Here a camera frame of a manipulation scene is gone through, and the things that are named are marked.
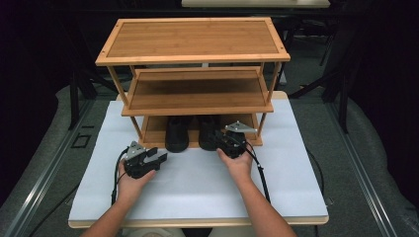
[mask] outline black shoe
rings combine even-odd
[[[181,152],[189,146],[188,127],[192,116],[171,116],[167,119],[165,145],[170,152]]]
[[[200,147],[207,151],[216,150],[215,142],[210,140],[210,134],[214,134],[215,130],[220,130],[220,116],[198,116],[198,122],[200,124]]]

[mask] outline middle shelf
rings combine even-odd
[[[261,66],[135,69],[122,115],[272,113]]]

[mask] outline white table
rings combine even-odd
[[[328,0],[182,0],[190,8],[328,8]]]
[[[285,93],[267,114],[263,146],[255,147],[273,207],[289,224],[324,224],[328,212]],[[138,140],[124,103],[112,101],[86,173],[74,199],[68,224],[87,228],[111,205],[116,161]],[[253,166],[252,179],[261,191]],[[123,227],[216,227],[249,225],[241,196],[215,152],[188,148],[170,153],[147,184]]]

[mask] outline wooden shelf board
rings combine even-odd
[[[246,114],[246,115],[222,115],[220,124],[228,125],[236,121],[241,121],[249,126],[255,128],[259,127],[257,118],[255,114]],[[144,117],[142,124],[143,138],[138,142],[144,147],[158,147],[165,148],[165,136],[166,136],[166,125],[167,117]],[[188,134],[190,143],[188,147],[199,148],[199,124],[196,118],[191,122]],[[263,145],[262,137],[258,137],[255,133],[246,133],[246,138],[248,138],[252,145],[261,146]]]
[[[136,70],[123,116],[271,113],[260,67]]]
[[[119,19],[96,64],[289,60],[270,18]]]

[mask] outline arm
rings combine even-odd
[[[139,198],[142,188],[150,181],[156,171],[152,170],[140,179],[125,174],[124,160],[120,162],[118,198],[116,202],[87,229],[81,236],[116,236],[126,214]]]
[[[257,236],[296,236],[283,217],[271,206],[253,183],[250,176],[252,157],[243,153],[231,159],[221,149],[216,150],[219,158],[227,166],[246,206],[250,221]]]

